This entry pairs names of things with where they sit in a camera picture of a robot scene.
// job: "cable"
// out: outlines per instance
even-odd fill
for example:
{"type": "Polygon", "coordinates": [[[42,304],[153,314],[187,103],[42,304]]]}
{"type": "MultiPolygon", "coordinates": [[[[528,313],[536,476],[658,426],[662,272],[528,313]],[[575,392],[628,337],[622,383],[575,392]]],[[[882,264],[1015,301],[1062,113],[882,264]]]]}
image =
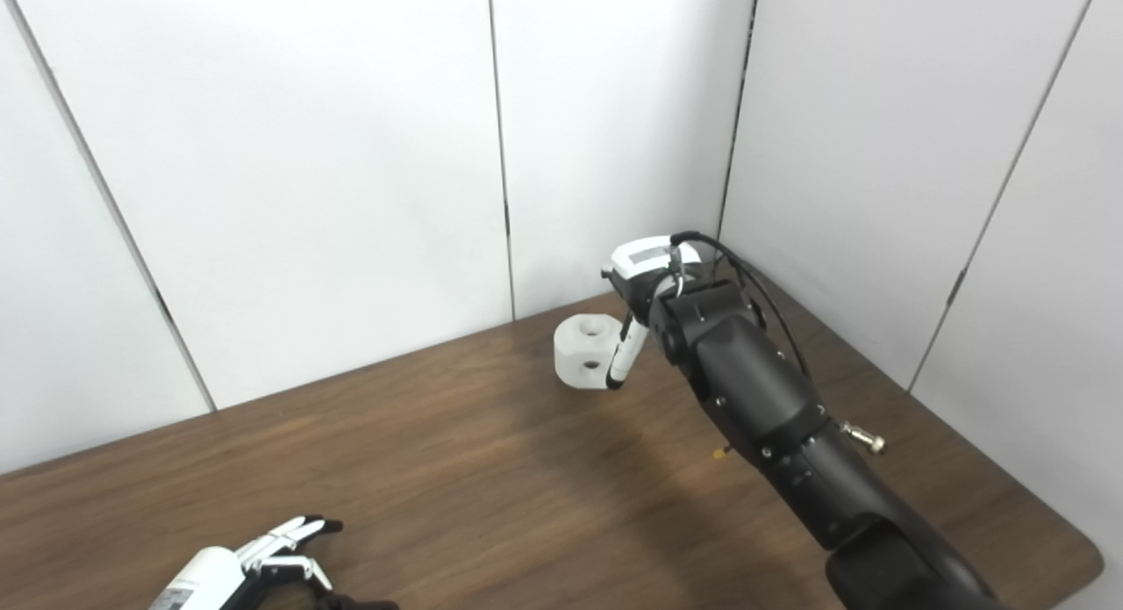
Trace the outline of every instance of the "cable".
{"type": "Polygon", "coordinates": [[[773,315],[776,316],[776,321],[779,322],[780,329],[784,330],[784,337],[787,338],[787,342],[792,345],[792,353],[795,354],[795,359],[800,363],[800,371],[802,371],[803,375],[810,381],[811,368],[807,366],[807,361],[803,357],[803,352],[800,349],[800,345],[795,342],[792,328],[787,325],[787,319],[784,318],[784,313],[779,311],[779,306],[777,306],[775,299],[772,298],[772,293],[769,293],[768,289],[765,286],[765,283],[763,283],[757,276],[752,265],[746,262],[745,258],[738,257],[738,255],[733,253],[733,251],[730,251],[724,243],[718,242],[713,237],[710,237],[710,235],[701,234],[697,230],[685,230],[684,233],[670,235],[672,246],[678,246],[679,243],[684,242],[702,242],[705,243],[705,245],[713,247],[714,251],[718,251],[723,257],[725,257],[738,274],[743,274],[745,277],[749,279],[749,282],[752,283],[758,291],[760,291],[761,297],[764,297],[765,301],[770,307],[773,315]]]}

